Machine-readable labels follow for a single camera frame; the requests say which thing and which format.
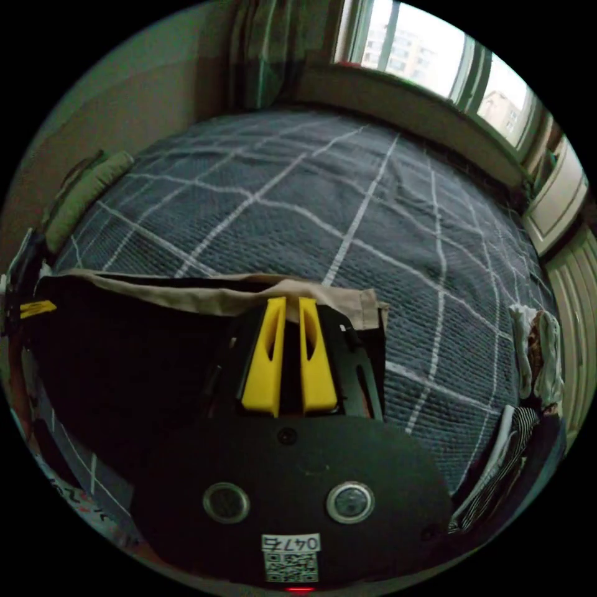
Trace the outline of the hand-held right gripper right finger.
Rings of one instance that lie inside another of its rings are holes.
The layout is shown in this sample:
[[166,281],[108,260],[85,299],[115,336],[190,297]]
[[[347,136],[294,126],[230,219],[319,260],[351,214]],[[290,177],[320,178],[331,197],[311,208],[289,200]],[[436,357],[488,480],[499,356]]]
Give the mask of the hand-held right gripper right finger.
[[298,314],[303,414],[331,412],[338,399],[316,300],[300,297]]

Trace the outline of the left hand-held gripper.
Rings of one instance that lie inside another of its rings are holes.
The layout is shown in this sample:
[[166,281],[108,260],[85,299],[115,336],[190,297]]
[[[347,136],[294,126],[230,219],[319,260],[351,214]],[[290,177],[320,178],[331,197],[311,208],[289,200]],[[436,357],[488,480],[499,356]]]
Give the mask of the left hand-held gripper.
[[18,272],[1,276],[1,336],[9,336],[19,326],[20,319],[26,319],[56,311],[52,301],[35,301],[21,305],[20,281]]

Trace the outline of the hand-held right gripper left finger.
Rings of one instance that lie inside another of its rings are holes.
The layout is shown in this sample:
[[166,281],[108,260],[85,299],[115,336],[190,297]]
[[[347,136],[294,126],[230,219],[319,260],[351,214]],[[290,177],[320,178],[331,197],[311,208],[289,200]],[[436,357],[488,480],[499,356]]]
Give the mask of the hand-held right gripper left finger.
[[277,417],[284,353],[286,298],[270,298],[257,326],[241,404],[252,413]]

